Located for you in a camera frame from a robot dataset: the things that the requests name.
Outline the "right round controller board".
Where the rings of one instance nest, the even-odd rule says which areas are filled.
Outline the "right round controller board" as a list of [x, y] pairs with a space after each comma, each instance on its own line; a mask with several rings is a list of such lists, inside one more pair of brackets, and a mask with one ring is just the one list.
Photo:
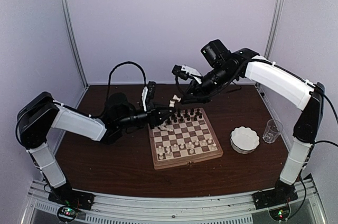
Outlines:
[[283, 221], [290, 216], [290, 208], [276, 208], [269, 210], [269, 215], [274, 221]]

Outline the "right aluminium frame post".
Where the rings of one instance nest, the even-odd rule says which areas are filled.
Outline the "right aluminium frame post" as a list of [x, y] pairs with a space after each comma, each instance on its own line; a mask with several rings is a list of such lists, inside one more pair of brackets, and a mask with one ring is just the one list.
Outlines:
[[275, 0], [274, 12], [271, 21], [270, 31], [268, 35], [268, 40], [265, 48], [264, 57], [269, 59], [271, 57], [275, 39], [278, 31], [278, 24], [280, 22], [281, 14], [283, 11], [285, 0]]

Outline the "left aluminium frame post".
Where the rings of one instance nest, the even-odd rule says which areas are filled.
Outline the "left aluminium frame post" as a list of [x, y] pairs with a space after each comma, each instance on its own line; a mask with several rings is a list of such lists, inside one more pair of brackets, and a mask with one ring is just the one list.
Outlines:
[[80, 59], [77, 43], [76, 43], [76, 38], [71, 22], [71, 14], [69, 10], [69, 5], [68, 5], [68, 0], [61, 0], [61, 6], [62, 6], [62, 11], [63, 11], [63, 17], [65, 21], [65, 26], [67, 29], [67, 35], [68, 35], [68, 40], [72, 52], [72, 56], [74, 58], [75, 64], [76, 64], [76, 69], [78, 71], [78, 74], [80, 76], [80, 80], [82, 82], [83, 88], [87, 89], [89, 87], [87, 78], [85, 76], [85, 71], [83, 69], [83, 65]]

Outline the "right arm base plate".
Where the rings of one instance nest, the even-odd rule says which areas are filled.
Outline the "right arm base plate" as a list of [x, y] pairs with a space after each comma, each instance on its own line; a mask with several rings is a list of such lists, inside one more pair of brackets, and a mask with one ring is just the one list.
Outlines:
[[252, 195], [253, 202], [256, 209], [271, 208], [280, 204], [286, 204], [287, 202], [298, 199], [298, 195], [295, 191], [289, 194], [280, 193], [275, 189], [266, 191], [258, 191]]

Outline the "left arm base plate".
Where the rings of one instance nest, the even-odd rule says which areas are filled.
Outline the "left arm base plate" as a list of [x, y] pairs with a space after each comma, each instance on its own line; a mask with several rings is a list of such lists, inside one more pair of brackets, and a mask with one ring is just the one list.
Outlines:
[[91, 210], [95, 196], [80, 191], [50, 192], [48, 200], [79, 210]]

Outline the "white scalloped ceramic bowl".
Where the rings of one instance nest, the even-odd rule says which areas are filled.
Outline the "white scalloped ceramic bowl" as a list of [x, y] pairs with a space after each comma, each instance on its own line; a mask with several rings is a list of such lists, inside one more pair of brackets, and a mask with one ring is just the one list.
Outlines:
[[250, 127], [237, 127], [230, 134], [232, 148], [240, 154], [252, 153], [260, 144], [257, 132]]

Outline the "black chess pieces rows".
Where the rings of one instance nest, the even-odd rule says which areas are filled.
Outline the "black chess pieces rows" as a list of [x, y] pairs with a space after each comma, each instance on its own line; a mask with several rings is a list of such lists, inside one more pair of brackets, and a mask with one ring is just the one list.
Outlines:
[[202, 121], [204, 119], [203, 112], [200, 108], [191, 108], [181, 110], [178, 109], [176, 113], [171, 114], [165, 121], [165, 125], [171, 124], [188, 124], [190, 122]]

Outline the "aluminium front rail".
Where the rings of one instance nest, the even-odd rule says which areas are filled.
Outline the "aluminium front rail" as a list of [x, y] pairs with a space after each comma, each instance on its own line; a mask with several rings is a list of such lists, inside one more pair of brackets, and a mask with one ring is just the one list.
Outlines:
[[312, 179], [295, 184], [298, 199], [258, 209], [251, 192], [195, 198], [138, 198], [96, 193], [90, 210], [81, 210], [71, 223], [327, 223]]

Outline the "wooden chess board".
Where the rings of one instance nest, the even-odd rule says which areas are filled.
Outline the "wooden chess board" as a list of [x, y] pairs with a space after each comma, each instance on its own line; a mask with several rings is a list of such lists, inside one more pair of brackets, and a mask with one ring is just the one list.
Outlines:
[[[148, 129], [149, 140], [151, 144], [152, 158], [154, 169], [167, 169], [171, 167], [177, 167], [182, 165], [188, 165], [197, 162], [208, 161], [211, 159], [219, 158], [223, 156], [222, 147], [217, 139], [214, 129], [204, 111], [204, 119], [202, 121], [190, 122], [186, 124], [171, 124], [165, 125], [174, 129], [173, 132], [160, 131], [157, 127], [154, 129]], [[208, 144], [208, 139], [212, 138], [212, 144], [216, 144], [216, 150], [211, 149], [212, 144]], [[201, 143], [206, 140], [206, 145], [202, 146]], [[173, 150], [173, 145], [177, 145], [177, 150]], [[184, 149], [180, 149], [180, 145], [184, 144]], [[194, 154], [190, 155], [188, 145], [194, 145]], [[166, 149], [170, 148], [172, 152], [171, 158], [166, 158]], [[164, 159], [158, 159], [158, 153], [163, 152]]]

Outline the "aluminium frame post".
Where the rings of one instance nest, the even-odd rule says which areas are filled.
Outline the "aluminium frame post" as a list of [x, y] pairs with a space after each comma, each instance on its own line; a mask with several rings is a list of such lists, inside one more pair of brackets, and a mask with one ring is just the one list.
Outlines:
[[68, 0], [61, 0], [61, 6], [62, 6], [62, 11], [63, 11], [63, 17], [65, 21], [65, 26], [67, 29], [67, 35], [68, 35], [68, 40], [72, 52], [72, 56], [74, 58], [75, 64], [76, 64], [76, 69], [78, 71], [78, 74], [80, 76], [80, 80], [82, 82], [83, 88], [87, 89], [89, 87], [87, 78], [85, 76], [85, 71], [83, 69], [83, 65], [80, 59], [77, 43], [76, 43], [76, 38], [71, 22], [71, 14], [69, 10], [69, 5], [68, 5]]
[[278, 24], [280, 22], [281, 14], [283, 11], [285, 0], [275, 0], [274, 12], [271, 21], [270, 31], [268, 35], [268, 40], [265, 48], [264, 57], [269, 59], [271, 57], [275, 39], [278, 31]]

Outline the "white knight chess piece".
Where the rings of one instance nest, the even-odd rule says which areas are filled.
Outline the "white knight chess piece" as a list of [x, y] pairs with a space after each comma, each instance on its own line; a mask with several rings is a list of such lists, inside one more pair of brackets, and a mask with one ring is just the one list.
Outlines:
[[170, 149], [170, 148], [167, 148], [167, 149], [166, 149], [166, 158], [171, 158], [171, 156], [172, 156], [171, 149]]

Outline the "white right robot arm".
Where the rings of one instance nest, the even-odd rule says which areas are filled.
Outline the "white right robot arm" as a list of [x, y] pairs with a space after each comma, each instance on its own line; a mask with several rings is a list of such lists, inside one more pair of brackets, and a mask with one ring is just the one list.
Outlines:
[[207, 74], [202, 75], [187, 65], [172, 69], [176, 80], [190, 79], [187, 89], [181, 91], [181, 103], [209, 102], [233, 81], [246, 78], [299, 110], [292, 146], [270, 196], [274, 203], [283, 203], [294, 190], [294, 183], [315, 145], [323, 118], [325, 87], [295, 75], [249, 48], [231, 52], [219, 39], [206, 44], [200, 52], [212, 68]]

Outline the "round controller board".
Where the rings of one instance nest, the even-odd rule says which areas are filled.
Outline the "round controller board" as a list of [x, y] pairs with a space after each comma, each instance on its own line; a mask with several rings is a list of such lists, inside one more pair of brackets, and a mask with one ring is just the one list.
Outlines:
[[274, 221], [283, 221], [290, 216], [290, 208], [276, 208], [269, 210], [269, 215]]
[[61, 206], [57, 210], [57, 218], [62, 222], [70, 222], [73, 221], [78, 216], [79, 210], [68, 207]]

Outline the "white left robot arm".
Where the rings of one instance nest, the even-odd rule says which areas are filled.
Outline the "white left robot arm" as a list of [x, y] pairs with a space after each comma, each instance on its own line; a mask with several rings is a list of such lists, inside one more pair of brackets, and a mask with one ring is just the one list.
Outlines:
[[111, 145], [122, 137], [124, 129], [145, 125], [154, 128], [174, 112], [174, 105], [152, 102], [148, 94], [142, 95], [140, 108], [136, 108], [124, 93], [118, 92], [106, 99], [102, 113], [95, 117], [56, 101], [49, 92], [42, 92], [18, 113], [15, 136], [36, 162], [55, 196], [63, 204], [71, 205], [76, 193], [48, 145], [51, 131], [62, 130]]

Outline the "white queen chess piece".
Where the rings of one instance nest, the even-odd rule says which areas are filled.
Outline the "white queen chess piece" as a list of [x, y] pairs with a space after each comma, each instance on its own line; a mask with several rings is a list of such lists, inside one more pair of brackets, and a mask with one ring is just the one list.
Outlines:
[[158, 128], [160, 131], [167, 131], [167, 132], [173, 132], [173, 131], [174, 131], [174, 129], [169, 128], [169, 127], [164, 126], [164, 125], [159, 125], [157, 128]]

